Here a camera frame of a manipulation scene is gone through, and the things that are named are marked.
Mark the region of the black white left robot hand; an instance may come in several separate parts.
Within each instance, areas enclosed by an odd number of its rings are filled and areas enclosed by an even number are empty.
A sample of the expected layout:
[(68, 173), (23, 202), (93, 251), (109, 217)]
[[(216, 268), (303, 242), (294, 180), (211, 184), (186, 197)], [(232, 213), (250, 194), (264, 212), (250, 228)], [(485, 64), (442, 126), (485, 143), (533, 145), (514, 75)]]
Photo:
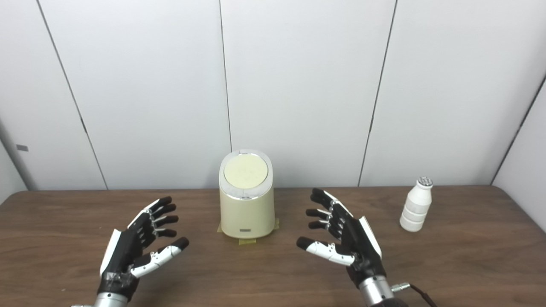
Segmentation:
[(175, 210), (172, 198), (162, 197), (140, 210), (125, 230), (113, 230), (99, 270), (101, 282), (95, 307), (126, 307), (143, 276), (158, 270), (189, 246), (189, 240), (180, 237), (157, 251), (145, 252), (160, 237), (176, 237), (175, 230), (163, 227), (179, 221), (178, 216), (169, 215)]

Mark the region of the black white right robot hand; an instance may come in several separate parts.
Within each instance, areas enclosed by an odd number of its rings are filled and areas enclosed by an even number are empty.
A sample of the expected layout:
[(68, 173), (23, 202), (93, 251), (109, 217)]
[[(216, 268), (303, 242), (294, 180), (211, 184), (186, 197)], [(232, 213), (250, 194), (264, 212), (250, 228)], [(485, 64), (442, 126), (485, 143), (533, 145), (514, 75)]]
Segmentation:
[(349, 278), (356, 287), (369, 278), (386, 277), (382, 263), (382, 251), (367, 219), (356, 218), (335, 196), (325, 190), (313, 188), (312, 202), (324, 207), (308, 209), (308, 217), (317, 217), (310, 222), (310, 229), (325, 229), (336, 239), (328, 243), (307, 237), (299, 237), (297, 247), (346, 267)]

